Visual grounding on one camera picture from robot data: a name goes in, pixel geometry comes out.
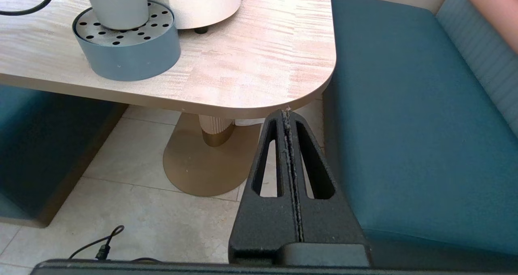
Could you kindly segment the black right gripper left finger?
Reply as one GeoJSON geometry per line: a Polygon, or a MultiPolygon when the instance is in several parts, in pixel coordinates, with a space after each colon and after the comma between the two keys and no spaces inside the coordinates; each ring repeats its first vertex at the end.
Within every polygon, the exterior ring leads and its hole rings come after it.
{"type": "Polygon", "coordinates": [[[228,242],[231,264],[274,264],[278,251],[299,242],[303,235],[292,158],[289,113],[270,114],[261,130],[248,179],[228,242]],[[276,197],[262,197],[270,143],[275,142],[276,197]]]}

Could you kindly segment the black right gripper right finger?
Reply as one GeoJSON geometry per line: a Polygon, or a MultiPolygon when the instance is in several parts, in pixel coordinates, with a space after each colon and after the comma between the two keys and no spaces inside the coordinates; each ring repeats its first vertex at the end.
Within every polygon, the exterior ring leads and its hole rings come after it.
{"type": "Polygon", "coordinates": [[[288,142],[299,242],[366,245],[364,233],[316,137],[304,118],[294,112],[288,113],[288,142]]]}

